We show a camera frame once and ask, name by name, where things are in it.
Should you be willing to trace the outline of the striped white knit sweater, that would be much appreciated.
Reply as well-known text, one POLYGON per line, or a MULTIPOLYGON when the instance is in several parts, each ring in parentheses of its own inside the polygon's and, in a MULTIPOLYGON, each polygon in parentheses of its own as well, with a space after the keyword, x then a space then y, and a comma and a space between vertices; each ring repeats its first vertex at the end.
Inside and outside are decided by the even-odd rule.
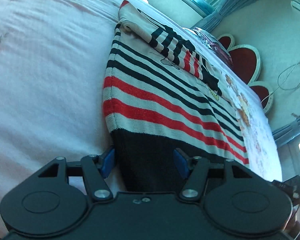
POLYGON ((249 159, 236 110, 212 64, 171 27, 129 1, 107 62, 103 112, 129 191, 177 191, 173 152, 249 159))

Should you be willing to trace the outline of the red heart-shaped headboard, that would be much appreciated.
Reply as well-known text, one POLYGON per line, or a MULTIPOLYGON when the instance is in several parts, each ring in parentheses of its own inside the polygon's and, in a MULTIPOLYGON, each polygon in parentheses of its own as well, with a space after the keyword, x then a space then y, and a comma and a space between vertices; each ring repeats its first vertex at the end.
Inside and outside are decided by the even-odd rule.
POLYGON ((258 95, 267 114, 274 102, 274 90, 267 82, 258 79, 262 67, 258 49, 248 44, 236 45, 231 34, 223 34, 217 40, 229 53, 233 72, 258 95))

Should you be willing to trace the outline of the stack of folded quilts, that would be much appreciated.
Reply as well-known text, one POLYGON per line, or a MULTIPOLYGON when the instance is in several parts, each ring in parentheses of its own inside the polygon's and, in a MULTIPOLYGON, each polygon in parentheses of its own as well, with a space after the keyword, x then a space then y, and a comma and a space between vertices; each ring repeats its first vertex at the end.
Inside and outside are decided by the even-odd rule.
POLYGON ((203 45, 213 51, 213 53, 216 54, 229 68, 233 68, 233 61, 229 52, 221 44, 221 42, 217 40, 217 38, 198 27, 194 27, 190 30, 190 32, 193 33, 193 35, 197 37, 203 45))

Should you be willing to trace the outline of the white floral bed sheet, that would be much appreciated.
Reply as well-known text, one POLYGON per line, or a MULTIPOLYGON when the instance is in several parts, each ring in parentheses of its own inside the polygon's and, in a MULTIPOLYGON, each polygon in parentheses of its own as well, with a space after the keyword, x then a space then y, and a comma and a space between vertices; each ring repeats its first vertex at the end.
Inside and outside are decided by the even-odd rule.
MULTIPOLYGON (((111 145, 102 92, 123 1, 0 0, 0 202, 55 157, 75 161, 111 145)), ((229 72, 168 16, 127 1, 190 40, 215 74, 229 72)))

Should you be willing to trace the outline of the blue cushion on windowsill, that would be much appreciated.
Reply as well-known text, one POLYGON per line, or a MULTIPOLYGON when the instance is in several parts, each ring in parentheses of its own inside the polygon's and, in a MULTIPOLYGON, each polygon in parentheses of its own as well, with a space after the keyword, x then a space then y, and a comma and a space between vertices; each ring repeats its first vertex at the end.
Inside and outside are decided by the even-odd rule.
POLYGON ((209 3, 204 0, 193 0, 194 3, 205 13, 211 14, 214 11, 214 7, 212 7, 209 3))

